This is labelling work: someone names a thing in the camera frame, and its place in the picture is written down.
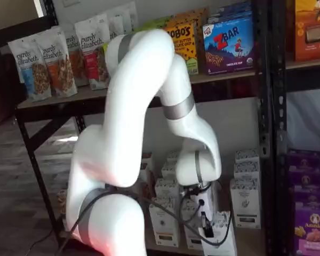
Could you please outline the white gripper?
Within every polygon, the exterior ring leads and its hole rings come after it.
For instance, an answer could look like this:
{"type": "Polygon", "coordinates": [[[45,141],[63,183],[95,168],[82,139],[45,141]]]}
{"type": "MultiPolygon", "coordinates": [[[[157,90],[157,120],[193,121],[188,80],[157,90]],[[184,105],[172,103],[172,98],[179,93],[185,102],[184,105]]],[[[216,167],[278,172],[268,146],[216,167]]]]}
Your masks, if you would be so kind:
{"type": "Polygon", "coordinates": [[[212,184],[185,188],[185,221],[202,221],[205,237],[213,237],[211,222],[214,216],[212,184]]]}

